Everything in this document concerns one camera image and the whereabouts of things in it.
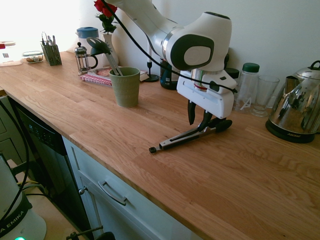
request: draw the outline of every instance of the kettle base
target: kettle base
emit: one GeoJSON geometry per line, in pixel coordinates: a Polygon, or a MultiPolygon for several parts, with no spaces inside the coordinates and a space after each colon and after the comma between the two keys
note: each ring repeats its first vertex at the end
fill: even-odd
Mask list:
{"type": "Polygon", "coordinates": [[[269,119],[265,123],[266,129],[276,137],[286,140],[292,143],[298,144],[307,144],[312,142],[315,139],[315,133],[313,134],[300,134],[292,131],[285,130],[283,128],[278,127],[276,124],[271,122],[269,119]]]}

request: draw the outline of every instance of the kettle handle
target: kettle handle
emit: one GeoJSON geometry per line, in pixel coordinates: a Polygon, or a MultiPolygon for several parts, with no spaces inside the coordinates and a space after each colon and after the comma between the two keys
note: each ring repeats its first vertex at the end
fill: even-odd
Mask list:
{"type": "Polygon", "coordinates": [[[91,69],[94,69],[96,66],[98,66],[98,59],[97,59],[96,56],[88,55],[88,57],[93,57],[94,60],[95,60],[95,65],[94,65],[94,66],[91,66],[91,67],[90,67],[91,69]]]}
{"type": "Polygon", "coordinates": [[[314,68],[314,65],[317,64],[317,63],[320,64],[320,60],[315,61],[314,63],[312,63],[311,66],[310,66],[310,69],[313,69],[313,68],[314,68]]]}

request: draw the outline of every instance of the pen holder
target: pen holder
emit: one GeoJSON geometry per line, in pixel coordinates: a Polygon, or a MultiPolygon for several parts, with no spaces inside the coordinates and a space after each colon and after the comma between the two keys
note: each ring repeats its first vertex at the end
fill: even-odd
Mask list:
{"type": "Polygon", "coordinates": [[[57,45],[46,45],[44,46],[41,43],[42,51],[45,56],[45,59],[50,64],[50,66],[62,65],[60,52],[57,45]]]}

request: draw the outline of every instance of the green lid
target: green lid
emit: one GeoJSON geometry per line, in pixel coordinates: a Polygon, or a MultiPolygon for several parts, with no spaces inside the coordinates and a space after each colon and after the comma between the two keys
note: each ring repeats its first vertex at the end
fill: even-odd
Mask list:
{"type": "Polygon", "coordinates": [[[259,72],[260,66],[256,63],[247,62],[243,64],[242,71],[249,72],[249,73],[257,73],[259,72]]]}

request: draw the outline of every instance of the flower vase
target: flower vase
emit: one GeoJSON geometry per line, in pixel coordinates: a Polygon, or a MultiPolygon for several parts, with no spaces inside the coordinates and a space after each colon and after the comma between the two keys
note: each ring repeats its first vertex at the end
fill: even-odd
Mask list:
{"type": "MultiPolygon", "coordinates": [[[[114,46],[112,44],[112,33],[104,32],[104,33],[102,33],[102,35],[103,35],[103,38],[104,38],[104,42],[108,45],[108,47],[110,49],[111,55],[114,58],[115,63],[118,65],[119,64],[119,58],[118,58],[118,55],[117,55],[117,53],[115,51],[115,48],[114,48],[114,46]]],[[[104,67],[110,66],[109,60],[107,59],[107,57],[105,55],[103,56],[103,66],[104,67]]]]}

